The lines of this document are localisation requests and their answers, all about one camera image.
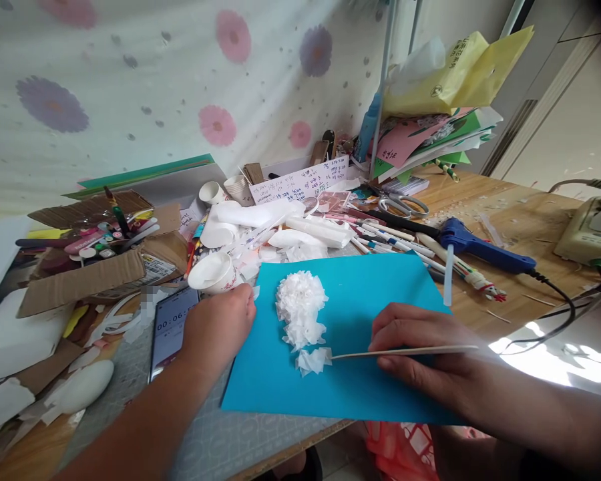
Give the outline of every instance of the phone screen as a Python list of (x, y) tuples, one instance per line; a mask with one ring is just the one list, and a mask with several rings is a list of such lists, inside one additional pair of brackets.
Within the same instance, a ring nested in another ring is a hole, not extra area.
[(156, 305), (149, 382), (153, 381), (176, 358), (176, 354), (182, 347), (187, 314), (196, 304), (198, 304), (198, 291), (186, 288)]

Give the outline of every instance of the blue paper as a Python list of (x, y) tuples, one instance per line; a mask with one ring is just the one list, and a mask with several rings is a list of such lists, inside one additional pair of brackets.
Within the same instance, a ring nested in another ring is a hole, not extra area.
[(425, 395), (383, 372), (374, 357), (342, 359), (321, 374), (301, 377), (298, 353), (281, 339), (284, 321), (276, 317), (276, 290), (288, 274), (319, 276), (329, 300), (319, 311), (333, 355), (367, 350), (372, 322), (389, 303), (412, 304), (449, 313), (422, 261), (414, 254), (335, 257), (263, 264), (257, 284), (254, 326), (236, 356), (222, 409), (354, 420), (460, 424)]

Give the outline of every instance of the sewing machine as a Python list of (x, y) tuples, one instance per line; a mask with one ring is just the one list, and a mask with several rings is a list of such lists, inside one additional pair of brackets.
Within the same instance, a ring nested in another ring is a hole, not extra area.
[[(588, 185), (601, 188), (601, 180), (592, 180)], [(601, 267), (601, 197), (593, 197), (577, 209), (554, 253), (584, 265)]]

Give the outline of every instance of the scissors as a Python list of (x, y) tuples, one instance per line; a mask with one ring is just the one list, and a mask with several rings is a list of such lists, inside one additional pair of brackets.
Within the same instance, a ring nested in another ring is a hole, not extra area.
[[(391, 216), (399, 218), (425, 218), (429, 215), (429, 207), (417, 198), (398, 194), (388, 194), (380, 187), (374, 187), (370, 184), (367, 184), (367, 186), (379, 197), (379, 209)], [(416, 204), (422, 210), (411, 208), (406, 202)], [(405, 215), (398, 216), (391, 212), (389, 207), (392, 207)]]

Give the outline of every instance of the glue gun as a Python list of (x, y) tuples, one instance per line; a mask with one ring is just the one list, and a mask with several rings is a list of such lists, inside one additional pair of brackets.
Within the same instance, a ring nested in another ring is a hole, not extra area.
[(467, 252), (512, 274), (529, 273), (536, 266), (531, 257), (519, 256), (476, 237), (455, 217), (450, 217), (443, 224), (439, 243), (445, 248), (452, 244), (455, 254)]

